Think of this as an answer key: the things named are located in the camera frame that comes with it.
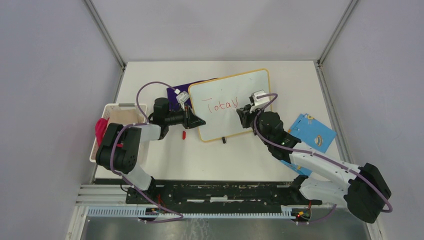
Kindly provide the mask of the yellow framed whiteboard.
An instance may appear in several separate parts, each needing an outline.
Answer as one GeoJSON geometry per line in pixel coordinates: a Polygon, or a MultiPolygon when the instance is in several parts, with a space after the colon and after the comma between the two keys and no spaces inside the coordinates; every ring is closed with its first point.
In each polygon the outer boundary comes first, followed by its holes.
{"type": "Polygon", "coordinates": [[[242,127],[234,108],[249,104],[251,94],[260,90],[271,91],[265,68],[191,84],[188,93],[193,112],[206,122],[198,127],[200,139],[209,142],[251,131],[242,127]]]}

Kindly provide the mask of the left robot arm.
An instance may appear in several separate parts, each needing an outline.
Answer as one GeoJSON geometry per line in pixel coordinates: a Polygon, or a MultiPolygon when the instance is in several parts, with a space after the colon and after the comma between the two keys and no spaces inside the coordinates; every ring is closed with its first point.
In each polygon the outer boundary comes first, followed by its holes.
{"type": "Polygon", "coordinates": [[[188,104],[184,103],[178,110],[173,110],[165,97],[155,99],[151,115],[149,123],[130,123],[127,126],[110,123],[95,155],[97,165],[137,187],[137,196],[145,204],[156,200],[157,190],[150,186],[154,178],[143,170],[138,160],[142,144],[164,139],[170,126],[182,125],[185,129],[194,129],[206,124],[188,104]]]}

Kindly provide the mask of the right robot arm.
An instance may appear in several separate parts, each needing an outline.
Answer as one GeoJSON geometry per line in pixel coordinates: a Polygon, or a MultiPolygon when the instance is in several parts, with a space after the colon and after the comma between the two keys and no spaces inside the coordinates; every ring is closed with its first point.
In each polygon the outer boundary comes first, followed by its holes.
{"type": "Polygon", "coordinates": [[[277,160],[311,170],[325,178],[299,175],[289,189],[295,204],[318,200],[345,207],[359,220],[373,224],[381,213],[390,213],[392,195],[380,170],[371,163],[363,166],[333,160],[284,130],[276,112],[253,109],[250,104],[236,109],[241,126],[251,128],[277,160]]]}

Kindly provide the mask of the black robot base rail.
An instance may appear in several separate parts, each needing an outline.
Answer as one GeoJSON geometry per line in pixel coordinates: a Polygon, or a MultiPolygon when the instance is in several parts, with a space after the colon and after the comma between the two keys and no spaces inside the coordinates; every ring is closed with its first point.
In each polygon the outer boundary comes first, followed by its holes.
{"type": "Polygon", "coordinates": [[[321,205],[289,181],[156,179],[145,194],[181,214],[276,214],[282,206],[321,205]]]}

